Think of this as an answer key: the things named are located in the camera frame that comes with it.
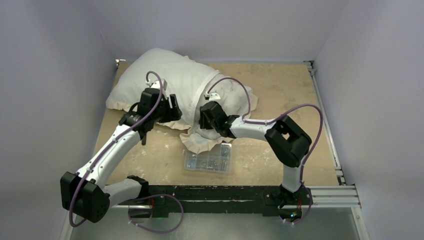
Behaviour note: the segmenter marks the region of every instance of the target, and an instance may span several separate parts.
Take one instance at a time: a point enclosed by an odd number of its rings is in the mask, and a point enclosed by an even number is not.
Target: metal frame
[[[123,59],[117,59],[117,68],[119,67],[120,61],[122,60]],[[339,162],[339,157],[336,152],[332,133],[327,120],[327,115],[324,110],[321,95],[318,90],[317,82],[315,79],[316,69],[313,68],[311,61],[304,61],[303,64],[305,64],[308,68],[311,81],[316,93],[316,98],[323,114],[327,141],[330,147],[330,152],[334,163],[337,179],[339,180],[340,184],[339,186],[309,186],[314,201],[312,208],[350,208],[352,211],[353,220],[359,239],[369,240],[370,237],[368,235],[367,228],[362,217],[361,204],[356,187],[354,185],[347,186],[345,182],[342,167]],[[112,208],[149,209],[150,207],[148,205],[115,205]],[[284,208],[296,208],[296,206],[286,205],[284,206]],[[69,240],[71,238],[72,230],[73,228],[69,225],[68,222],[68,215],[66,215],[59,239]]]

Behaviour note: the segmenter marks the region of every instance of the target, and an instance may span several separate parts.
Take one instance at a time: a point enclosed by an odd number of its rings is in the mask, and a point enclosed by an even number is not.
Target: cable clip
[[[216,91],[205,92],[204,99],[209,101],[217,101],[221,99],[221,96]]]

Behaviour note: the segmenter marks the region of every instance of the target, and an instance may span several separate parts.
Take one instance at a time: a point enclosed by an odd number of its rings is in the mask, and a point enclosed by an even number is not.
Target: black metal base
[[[169,194],[182,204],[185,213],[208,214],[262,214],[264,217],[292,218],[293,209],[280,209],[284,205],[297,206],[299,199],[308,205],[308,191],[302,186],[291,193],[282,186],[173,186],[150,185],[149,196]],[[128,200],[121,205],[148,205],[148,201]],[[155,197],[153,218],[166,218],[179,213],[179,205],[169,197]],[[150,214],[134,214],[135,218],[148,218]]]

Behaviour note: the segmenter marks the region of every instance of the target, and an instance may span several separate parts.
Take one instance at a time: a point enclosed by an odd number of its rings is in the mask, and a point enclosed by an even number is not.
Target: black joint housing
[[[288,115],[275,122],[265,134],[277,158],[290,168],[300,166],[302,158],[308,153],[311,138]]]
[[[230,128],[231,124],[238,117],[238,115],[227,116],[219,103],[210,101],[200,107],[200,129],[214,129],[224,138],[235,139],[236,137]]]
[[[69,210],[72,197],[80,181],[79,176],[70,172],[66,172],[60,179],[60,194],[64,209]],[[76,196],[73,212],[92,223],[97,223],[105,216],[109,205],[109,195],[93,182],[84,180]]]

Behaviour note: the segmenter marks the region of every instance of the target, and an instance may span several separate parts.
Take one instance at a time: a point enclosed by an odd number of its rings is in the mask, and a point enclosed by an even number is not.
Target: floor
[[[130,63],[121,62],[115,83]],[[258,104],[252,119],[272,119],[284,111],[304,103],[318,105],[313,83],[304,64],[207,64],[224,75],[239,79],[253,89]],[[123,111],[107,109],[95,151],[112,135]],[[319,114],[311,107],[301,108],[290,116],[314,141],[319,128]],[[147,145],[136,145],[119,163],[108,184],[137,175],[151,185],[279,185],[283,165],[267,142],[254,139],[232,141],[230,173],[190,171],[184,168],[185,146],[179,135],[184,131],[155,125],[148,133]],[[337,186],[335,166],[323,130],[318,144],[304,170],[308,186]]]

